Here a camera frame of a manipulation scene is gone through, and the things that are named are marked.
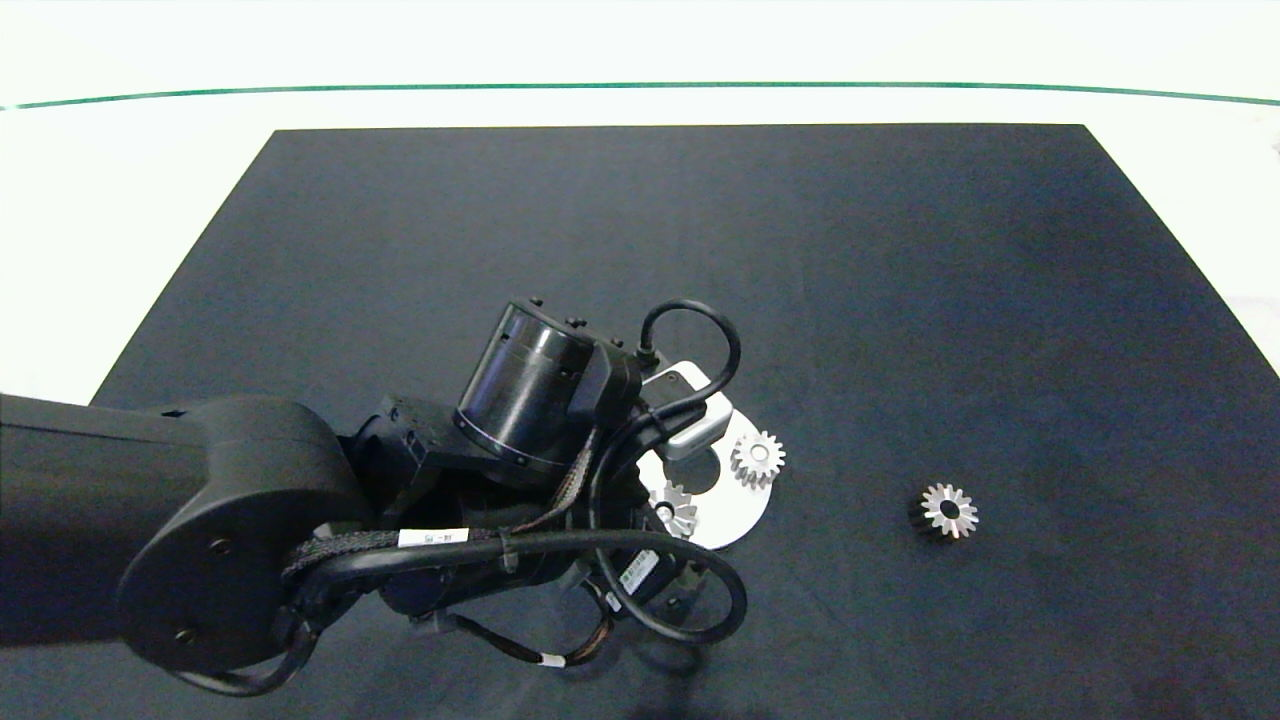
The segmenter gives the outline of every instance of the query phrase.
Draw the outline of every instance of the barcode sticker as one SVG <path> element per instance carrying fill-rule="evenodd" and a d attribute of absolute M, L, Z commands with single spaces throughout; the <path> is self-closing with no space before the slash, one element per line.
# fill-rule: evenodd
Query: barcode sticker
<path fill-rule="evenodd" d="M 397 547 L 412 547 L 415 544 L 445 544 L 451 542 L 466 542 L 468 537 L 471 537 L 471 528 L 443 528 L 428 530 L 404 529 L 401 530 L 399 539 L 396 544 Z"/>
<path fill-rule="evenodd" d="M 658 553 L 652 550 L 641 550 L 636 555 L 636 559 L 627 565 L 627 569 L 622 571 L 622 575 L 618 577 L 618 579 L 622 580 L 622 588 L 627 591 L 627 594 L 636 592 L 640 583 L 643 583 L 644 579 L 649 577 L 649 573 L 653 573 L 653 569 L 657 566 Z M 622 603 L 618 602 L 618 598 L 614 597 L 612 592 L 604 596 L 604 601 L 609 603 L 609 607 L 612 607 L 614 612 L 622 610 Z"/>

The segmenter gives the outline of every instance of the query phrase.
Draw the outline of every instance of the black cable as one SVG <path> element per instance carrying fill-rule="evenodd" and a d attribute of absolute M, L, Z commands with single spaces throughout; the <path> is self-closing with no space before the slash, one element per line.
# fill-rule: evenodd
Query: black cable
<path fill-rule="evenodd" d="M 724 333 L 724 341 L 728 343 L 728 357 L 724 361 L 724 366 L 721 369 L 721 372 L 705 387 L 694 392 L 689 397 L 668 402 L 667 405 L 652 410 L 645 415 L 640 415 L 632 419 L 630 423 L 627 423 L 626 427 L 623 427 L 613 436 L 613 438 L 609 441 L 608 447 L 605 447 L 600 457 L 600 462 L 595 466 L 595 473 L 591 474 L 590 489 L 588 491 L 588 515 L 586 515 L 588 528 L 593 530 L 600 527 L 600 514 L 603 503 L 602 489 L 604 479 L 605 478 L 612 479 L 613 477 L 617 475 L 617 473 L 622 468 L 634 465 L 636 461 L 640 460 L 640 457 L 645 452 L 664 442 L 666 438 L 659 437 L 653 441 L 649 441 L 648 443 L 641 443 L 641 446 L 637 447 L 631 454 L 631 456 L 626 457 L 625 461 L 622 462 L 614 461 L 614 455 L 621 452 L 622 448 L 625 448 L 628 443 L 631 443 L 631 441 L 648 425 L 658 424 L 662 418 L 669 418 L 672 415 L 684 413 L 685 410 L 704 402 L 708 397 L 716 395 L 717 392 L 721 391 L 721 388 L 728 384 L 728 382 L 733 379 L 733 375 L 737 373 L 739 361 L 741 360 L 742 356 L 742 346 L 737 336 L 737 329 L 733 327 L 733 323 L 730 322 L 727 316 L 724 316 L 724 314 L 696 300 L 686 300 L 686 299 L 668 300 L 667 302 L 663 302 L 662 305 L 658 305 L 657 307 L 650 310 L 644 319 L 644 324 L 640 328 L 640 350 L 637 351 L 639 355 L 653 356 L 654 352 L 653 325 L 658 320 L 658 318 L 673 310 L 691 310 L 694 313 L 705 315 L 712 322 L 714 322 L 716 325 L 719 327 L 721 332 Z M 613 568 L 613 564 L 609 561 L 609 556 L 604 552 L 604 550 L 605 548 L 594 548 L 595 564 L 600 569 L 600 574 L 604 577 L 604 582 L 608 583 L 609 589 L 613 591 L 613 596 L 623 607 L 627 609 L 628 612 L 631 612 L 631 615 L 636 620 L 640 621 L 640 624 L 658 633 L 659 635 L 685 643 L 694 643 L 694 644 L 713 643 L 724 639 L 726 637 L 732 634 L 733 630 L 737 629 L 736 625 L 730 628 L 728 625 L 730 618 L 733 618 L 735 615 L 739 614 L 741 615 L 746 614 L 745 592 L 742 593 L 741 598 L 739 598 L 737 596 L 735 596 L 731 588 L 730 615 L 728 618 L 726 618 L 724 621 L 722 621 L 718 625 L 713 625 L 705 629 L 690 630 L 659 620 L 653 614 L 646 611 L 644 606 L 636 602 L 636 600 L 631 597 L 631 593 L 628 593 L 626 588 L 622 587 L 622 580 L 618 578 L 618 573 Z M 714 557 L 721 562 L 723 562 L 723 560 L 721 560 L 718 555 L 714 555 Z"/>
<path fill-rule="evenodd" d="M 502 557 L 504 550 L 520 555 L 549 552 L 582 552 L 588 550 L 653 550 L 675 555 L 689 562 L 705 565 L 728 588 L 728 615 L 712 628 L 691 632 L 695 639 L 713 642 L 732 634 L 746 616 L 746 587 L 733 568 L 714 551 L 666 533 L 641 530 L 567 530 L 508 536 L 506 542 L 489 538 L 448 544 L 422 544 L 369 550 L 329 559 L 310 573 L 298 591 L 301 612 L 321 615 L 329 602 L 329 591 L 364 578 L 397 575 L 429 568 L 447 568 L 489 562 Z M 631 596 L 614 591 L 620 602 L 635 603 Z"/>
<path fill-rule="evenodd" d="M 312 629 L 305 620 L 298 620 L 293 628 L 293 633 L 289 635 L 289 647 L 285 650 L 284 657 L 270 673 L 260 675 L 214 673 L 205 675 L 204 673 L 170 670 L 169 674 L 184 683 L 218 694 L 256 697 L 288 683 L 307 664 L 307 660 L 311 659 L 311 651 L 315 650 L 317 639 L 320 639 L 320 633 Z"/>
<path fill-rule="evenodd" d="M 588 584 L 582 584 L 584 589 L 595 601 L 595 605 L 600 609 L 600 621 L 596 623 L 595 629 L 591 630 L 590 637 L 588 637 L 582 644 L 577 646 L 564 655 L 548 655 L 531 650 L 506 635 L 500 635 L 489 628 L 485 628 L 480 623 L 466 618 L 463 615 L 452 614 L 451 619 L 462 630 L 471 633 L 472 635 L 488 642 L 493 647 L 500 650 L 502 652 L 515 657 L 516 660 L 522 660 L 525 662 L 532 662 L 534 665 L 549 665 L 558 667 L 575 667 L 577 665 L 585 665 L 590 662 L 596 655 L 599 655 L 600 648 L 604 647 L 604 641 L 609 637 L 613 630 L 613 616 L 609 614 L 609 609 L 605 607 L 604 602 L 595 593 L 594 588 Z"/>

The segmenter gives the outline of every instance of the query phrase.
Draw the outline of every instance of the green line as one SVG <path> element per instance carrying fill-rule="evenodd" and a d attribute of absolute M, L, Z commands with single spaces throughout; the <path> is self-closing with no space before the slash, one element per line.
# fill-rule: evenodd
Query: green line
<path fill-rule="evenodd" d="M 1243 102 L 1247 105 L 1280 106 L 1280 100 L 1268 97 L 1240 97 L 1235 95 L 1206 95 L 1202 92 L 1175 92 L 1170 90 L 1138 90 L 1132 87 L 1093 87 L 1087 85 L 1034 85 L 1023 82 L 892 82 L 892 81 L 762 81 L 762 82 L 493 82 L 493 83 L 404 83 L 404 85 L 297 85 L 279 87 L 212 87 L 206 90 L 166 90 L 157 92 L 129 92 L 99 97 L 70 100 L 45 100 L 3 105 L 4 110 L 35 110 L 65 105 L 118 102 L 122 100 L 151 100 L 155 97 L 192 97 L 200 95 L 257 95 L 276 92 L 351 92 L 369 90 L 684 90 L 684 88 L 758 88 L 758 87 L 920 87 L 965 90 L 1048 90 L 1055 92 L 1094 92 L 1102 95 L 1139 95 L 1144 97 L 1172 97 L 1178 100 L 1207 100 L 1211 102 Z"/>

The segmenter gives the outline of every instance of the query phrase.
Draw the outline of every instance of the black mat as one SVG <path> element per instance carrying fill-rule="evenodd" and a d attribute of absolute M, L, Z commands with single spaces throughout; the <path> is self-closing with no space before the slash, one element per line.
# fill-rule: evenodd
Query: black mat
<path fill-rule="evenodd" d="M 95 404 L 264 391 L 351 432 L 384 391 L 456 400 L 518 295 L 628 340 L 677 295 L 737 322 L 728 395 L 790 464 L 732 551 L 753 602 L 736 637 L 689 652 L 632 629 L 596 666 L 549 671 L 412 637 L 367 600 L 264 700 L 188 691 L 115 647 L 6 653 L 27 688 L 5 702 L 1280 716 L 1280 382 L 1082 127 L 278 132 Z M 694 320 L 659 333 L 718 361 Z M 974 496 L 968 542 L 929 546 L 905 521 L 937 480 Z M 585 609 L 530 610 L 547 598 L 481 611 L 564 647 Z"/>

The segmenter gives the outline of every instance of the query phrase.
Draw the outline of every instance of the silver gear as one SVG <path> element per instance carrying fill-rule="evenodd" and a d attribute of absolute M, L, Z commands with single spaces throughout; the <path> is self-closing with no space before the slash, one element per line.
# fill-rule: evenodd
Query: silver gear
<path fill-rule="evenodd" d="M 950 483 L 938 483 L 925 488 L 920 495 L 923 529 L 937 533 L 947 539 L 957 541 L 977 530 L 978 509 L 973 498 Z"/>
<path fill-rule="evenodd" d="M 746 433 L 737 438 L 730 452 L 730 469 L 745 486 L 764 487 L 773 482 L 786 465 L 782 443 L 769 433 Z"/>
<path fill-rule="evenodd" d="M 662 489 L 649 492 L 649 503 L 662 520 L 667 532 L 677 538 L 689 539 L 698 527 L 698 507 L 694 496 L 685 492 L 684 486 L 672 486 L 667 480 Z"/>

